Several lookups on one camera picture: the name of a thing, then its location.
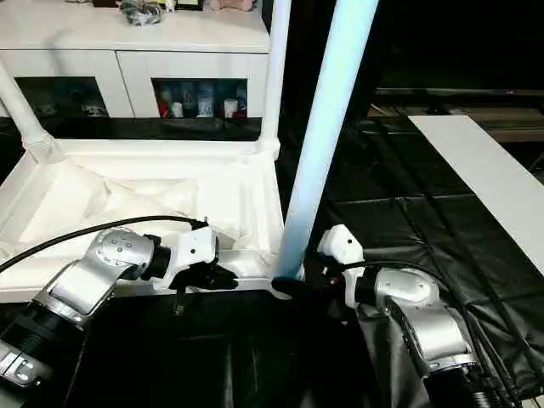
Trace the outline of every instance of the cabinet door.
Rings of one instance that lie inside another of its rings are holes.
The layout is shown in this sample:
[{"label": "cabinet door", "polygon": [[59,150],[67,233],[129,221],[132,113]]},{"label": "cabinet door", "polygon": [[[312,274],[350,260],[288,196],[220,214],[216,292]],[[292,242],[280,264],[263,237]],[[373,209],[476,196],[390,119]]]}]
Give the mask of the cabinet door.
[{"label": "cabinet door", "polygon": [[267,54],[117,56],[136,117],[263,116]]},{"label": "cabinet door", "polygon": [[0,59],[39,116],[133,117],[113,51],[0,50]]}]

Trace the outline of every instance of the white tray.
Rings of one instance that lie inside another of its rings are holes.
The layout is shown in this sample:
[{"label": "white tray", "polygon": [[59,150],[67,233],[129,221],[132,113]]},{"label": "white tray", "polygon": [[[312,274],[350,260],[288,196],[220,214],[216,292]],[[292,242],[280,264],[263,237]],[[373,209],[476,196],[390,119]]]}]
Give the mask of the white tray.
[{"label": "white tray", "polygon": [[[249,142],[58,143],[67,161],[39,166],[26,153],[0,186],[0,258],[91,224],[181,213],[208,217],[218,228],[220,263],[241,277],[269,276],[283,231],[273,153]],[[172,222],[129,227],[155,235],[188,229]],[[59,244],[1,273],[0,303],[30,300],[63,265],[81,257],[93,237]],[[240,253],[246,256],[233,256]],[[170,292],[147,282],[123,283],[122,295]]]}]

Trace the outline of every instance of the glass cabinet window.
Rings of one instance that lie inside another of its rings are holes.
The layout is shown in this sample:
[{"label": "glass cabinet window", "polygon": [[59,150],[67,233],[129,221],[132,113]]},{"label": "glass cabinet window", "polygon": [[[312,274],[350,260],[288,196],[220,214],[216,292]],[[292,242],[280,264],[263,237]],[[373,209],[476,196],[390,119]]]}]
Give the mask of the glass cabinet window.
[{"label": "glass cabinet window", "polygon": [[38,117],[108,117],[93,76],[15,78]]},{"label": "glass cabinet window", "polygon": [[247,79],[151,81],[161,117],[247,117]]}]

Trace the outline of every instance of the white pole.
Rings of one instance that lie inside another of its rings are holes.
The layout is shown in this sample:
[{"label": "white pole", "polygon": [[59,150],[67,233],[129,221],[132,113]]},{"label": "white pole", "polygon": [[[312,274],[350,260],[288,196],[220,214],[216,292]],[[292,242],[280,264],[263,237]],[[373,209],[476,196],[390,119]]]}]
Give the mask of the white pole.
[{"label": "white pole", "polygon": [[264,94],[264,114],[259,143],[261,150],[279,151],[278,120],[280,118],[283,71],[286,64],[287,34],[291,0],[275,0],[270,27],[270,53]]},{"label": "white pole", "polygon": [[38,162],[55,162],[61,158],[53,137],[40,125],[19,85],[0,60],[0,99],[19,129],[23,147]]},{"label": "white pole", "polygon": [[298,162],[275,276],[300,277],[378,0],[337,0]]}]

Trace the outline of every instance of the plastic bag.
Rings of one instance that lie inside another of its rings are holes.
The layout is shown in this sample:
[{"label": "plastic bag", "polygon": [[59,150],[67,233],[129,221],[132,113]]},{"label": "plastic bag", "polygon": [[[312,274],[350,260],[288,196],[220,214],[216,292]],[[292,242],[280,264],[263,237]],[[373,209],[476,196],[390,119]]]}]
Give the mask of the plastic bag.
[{"label": "plastic bag", "polygon": [[162,10],[157,3],[144,0],[122,0],[120,10],[131,26],[149,26],[162,20]]}]

